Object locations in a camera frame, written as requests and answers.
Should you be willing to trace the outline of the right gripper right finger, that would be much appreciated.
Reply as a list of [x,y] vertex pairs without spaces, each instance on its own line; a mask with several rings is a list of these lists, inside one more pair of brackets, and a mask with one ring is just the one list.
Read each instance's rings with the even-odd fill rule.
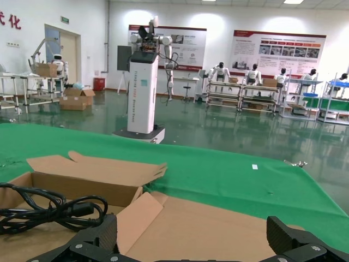
[[348,261],[347,253],[330,247],[308,231],[291,228],[276,216],[269,216],[266,222],[267,241],[275,253],[266,261]]

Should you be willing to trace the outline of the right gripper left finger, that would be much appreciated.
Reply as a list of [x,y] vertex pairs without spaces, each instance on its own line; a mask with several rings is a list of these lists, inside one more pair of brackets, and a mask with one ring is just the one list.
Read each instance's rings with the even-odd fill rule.
[[66,244],[29,261],[107,261],[118,253],[117,217],[108,214],[99,226],[80,230]]

